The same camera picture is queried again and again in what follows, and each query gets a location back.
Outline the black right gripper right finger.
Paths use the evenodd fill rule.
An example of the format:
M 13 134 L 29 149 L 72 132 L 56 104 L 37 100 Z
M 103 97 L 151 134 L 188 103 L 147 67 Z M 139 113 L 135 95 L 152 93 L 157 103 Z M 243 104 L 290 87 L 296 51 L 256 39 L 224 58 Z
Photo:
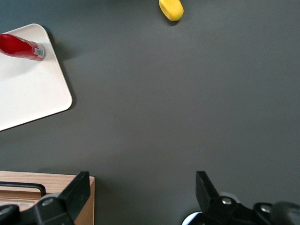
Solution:
M 230 197 L 221 196 L 204 171 L 196 173 L 196 198 L 201 210 L 197 225 L 257 225 L 253 211 Z

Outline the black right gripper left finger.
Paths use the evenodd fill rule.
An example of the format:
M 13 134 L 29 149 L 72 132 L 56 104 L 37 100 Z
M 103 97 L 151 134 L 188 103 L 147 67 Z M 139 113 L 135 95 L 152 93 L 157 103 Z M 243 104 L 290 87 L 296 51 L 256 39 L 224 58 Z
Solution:
M 44 196 L 34 207 L 38 225 L 73 225 L 90 197 L 89 172 L 80 172 L 62 192 Z

